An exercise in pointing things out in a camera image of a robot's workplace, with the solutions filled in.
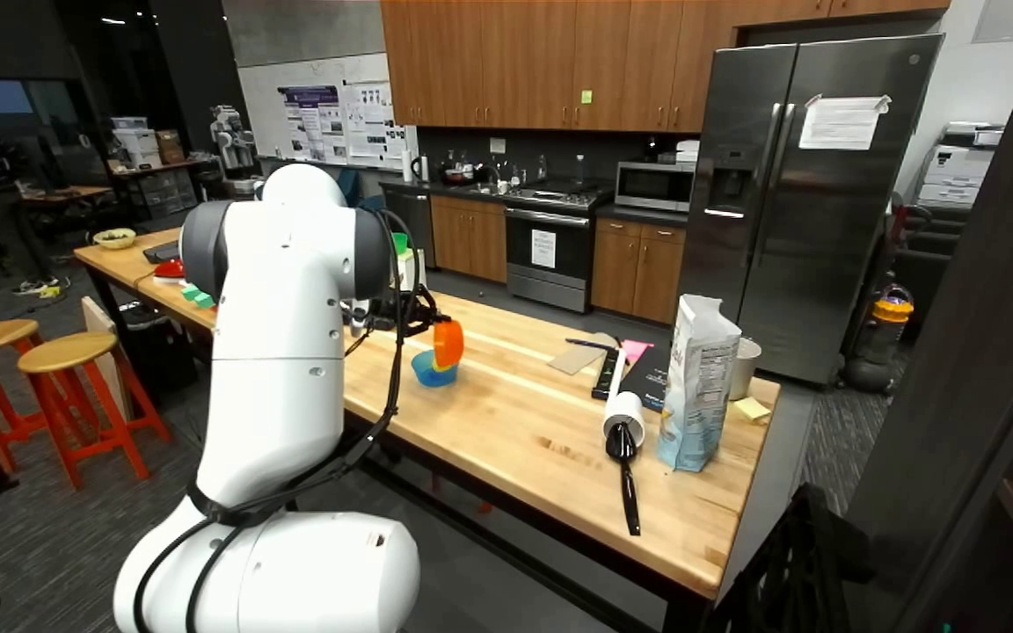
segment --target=lower cabinet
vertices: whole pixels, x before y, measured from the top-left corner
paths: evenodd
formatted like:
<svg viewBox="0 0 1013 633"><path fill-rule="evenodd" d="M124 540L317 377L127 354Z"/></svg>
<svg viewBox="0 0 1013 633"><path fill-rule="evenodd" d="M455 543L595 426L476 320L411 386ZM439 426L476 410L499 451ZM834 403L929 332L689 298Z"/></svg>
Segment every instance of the lower cabinet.
<svg viewBox="0 0 1013 633"><path fill-rule="evenodd" d="M595 236L590 308L673 323L682 245L682 224L603 219Z"/></svg>
<svg viewBox="0 0 1013 633"><path fill-rule="evenodd" d="M508 283L508 207L468 197L433 197L438 268Z"/></svg>

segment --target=microwave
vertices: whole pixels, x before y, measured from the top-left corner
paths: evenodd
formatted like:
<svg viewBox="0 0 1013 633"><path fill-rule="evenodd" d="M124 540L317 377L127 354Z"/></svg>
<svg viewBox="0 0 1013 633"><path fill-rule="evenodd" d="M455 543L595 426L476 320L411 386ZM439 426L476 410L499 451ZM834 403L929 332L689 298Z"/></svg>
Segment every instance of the microwave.
<svg viewBox="0 0 1013 633"><path fill-rule="evenodd" d="M685 215L689 185L692 161L621 161L616 204Z"/></svg>

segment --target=whiteboard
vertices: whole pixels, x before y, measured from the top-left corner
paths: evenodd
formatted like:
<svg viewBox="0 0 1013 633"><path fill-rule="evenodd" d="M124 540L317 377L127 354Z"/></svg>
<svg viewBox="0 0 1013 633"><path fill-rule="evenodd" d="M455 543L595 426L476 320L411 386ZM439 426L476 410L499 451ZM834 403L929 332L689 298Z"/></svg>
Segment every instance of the whiteboard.
<svg viewBox="0 0 1013 633"><path fill-rule="evenodd" d="M415 127L396 127L386 57L240 68L256 156L400 173Z"/></svg>

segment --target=plastic bag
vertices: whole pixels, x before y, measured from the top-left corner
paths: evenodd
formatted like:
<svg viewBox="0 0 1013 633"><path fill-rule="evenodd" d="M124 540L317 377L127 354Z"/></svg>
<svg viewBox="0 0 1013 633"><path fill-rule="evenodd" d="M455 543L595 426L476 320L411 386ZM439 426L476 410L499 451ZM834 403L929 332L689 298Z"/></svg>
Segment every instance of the plastic bag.
<svg viewBox="0 0 1013 633"><path fill-rule="evenodd" d="M677 471L705 471L721 444L743 332L718 308L711 295L679 295L659 439L659 456Z"/></svg>

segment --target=oven handle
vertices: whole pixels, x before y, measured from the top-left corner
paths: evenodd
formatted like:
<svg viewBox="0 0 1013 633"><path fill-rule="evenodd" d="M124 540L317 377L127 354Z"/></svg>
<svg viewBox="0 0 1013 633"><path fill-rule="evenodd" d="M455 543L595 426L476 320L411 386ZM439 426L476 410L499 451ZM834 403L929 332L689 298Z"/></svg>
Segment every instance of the oven handle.
<svg viewBox="0 0 1013 633"><path fill-rule="evenodd" d="M508 219L528 219L543 224L589 224L590 219L581 215L548 215L548 211L528 211L528 207L508 207Z"/></svg>

